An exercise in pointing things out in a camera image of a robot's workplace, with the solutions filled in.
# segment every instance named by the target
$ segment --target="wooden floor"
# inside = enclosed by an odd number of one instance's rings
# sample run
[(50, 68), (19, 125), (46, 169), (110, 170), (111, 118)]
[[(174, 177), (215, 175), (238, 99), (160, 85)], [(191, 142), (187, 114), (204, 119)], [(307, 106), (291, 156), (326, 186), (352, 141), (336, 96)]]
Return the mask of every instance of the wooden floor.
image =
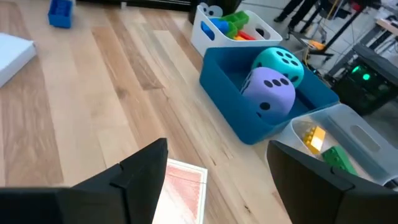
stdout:
[(290, 223), (266, 144), (240, 142), (199, 85), (185, 13), (78, 3), (56, 29), (48, 8), (0, 1), (0, 32), (38, 52), (0, 89), (1, 185), (74, 185), (167, 137), (170, 158), (209, 171), (205, 223)]

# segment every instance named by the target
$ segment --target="foam dice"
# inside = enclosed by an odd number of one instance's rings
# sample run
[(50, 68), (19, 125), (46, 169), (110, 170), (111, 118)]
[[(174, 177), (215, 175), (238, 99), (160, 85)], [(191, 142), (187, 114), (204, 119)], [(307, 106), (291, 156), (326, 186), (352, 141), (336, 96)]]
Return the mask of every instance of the foam dice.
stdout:
[(297, 88), (304, 78), (304, 67), (300, 60), (278, 47), (263, 50), (254, 60), (252, 69), (257, 67), (272, 68), (280, 72), (293, 83), (294, 88)]
[(269, 123), (282, 120), (292, 109), (296, 96), (289, 79), (265, 67), (251, 71), (243, 83), (241, 93), (251, 102), (257, 115)]

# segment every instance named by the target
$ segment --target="person's leg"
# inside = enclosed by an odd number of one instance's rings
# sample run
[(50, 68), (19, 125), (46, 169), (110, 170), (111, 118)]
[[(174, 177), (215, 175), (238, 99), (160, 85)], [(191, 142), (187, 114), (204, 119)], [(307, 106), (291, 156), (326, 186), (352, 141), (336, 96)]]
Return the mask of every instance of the person's leg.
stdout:
[(289, 29), (293, 29), (295, 26), (297, 26), (297, 24), (304, 19), (305, 15), (307, 15), (316, 2), (317, 0), (304, 0), (303, 4), (300, 6), (300, 9), (298, 9), (296, 14), (292, 17), (292, 20), (289, 23)]
[(303, 0), (290, 0), (290, 2), (284, 7), (284, 10), (280, 13), (278, 17), (274, 19), (274, 22), (282, 22), (286, 17), (293, 12), (293, 10), (302, 2)]

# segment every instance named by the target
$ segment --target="white cardboard box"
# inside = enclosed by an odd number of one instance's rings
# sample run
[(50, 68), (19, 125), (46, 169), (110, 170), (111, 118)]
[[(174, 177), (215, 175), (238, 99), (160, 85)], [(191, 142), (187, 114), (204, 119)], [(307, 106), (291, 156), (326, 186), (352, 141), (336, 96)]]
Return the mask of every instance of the white cardboard box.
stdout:
[(33, 41), (0, 33), (0, 87), (35, 55)]

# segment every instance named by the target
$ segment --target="blue storage bin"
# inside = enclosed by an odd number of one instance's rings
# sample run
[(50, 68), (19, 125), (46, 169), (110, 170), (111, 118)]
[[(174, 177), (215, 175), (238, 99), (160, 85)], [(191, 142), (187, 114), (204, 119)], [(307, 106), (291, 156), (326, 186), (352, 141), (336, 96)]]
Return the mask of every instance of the blue storage bin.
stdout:
[(268, 47), (220, 47), (206, 51), (200, 84), (242, 142), (255, 144), (282, 129), (294, 117), (338, 103), (338, 96), (305, 68), (296, 89), (292, 110), (283, 121), (259, 118), (252, 104), (240, 94), (254, 59)]

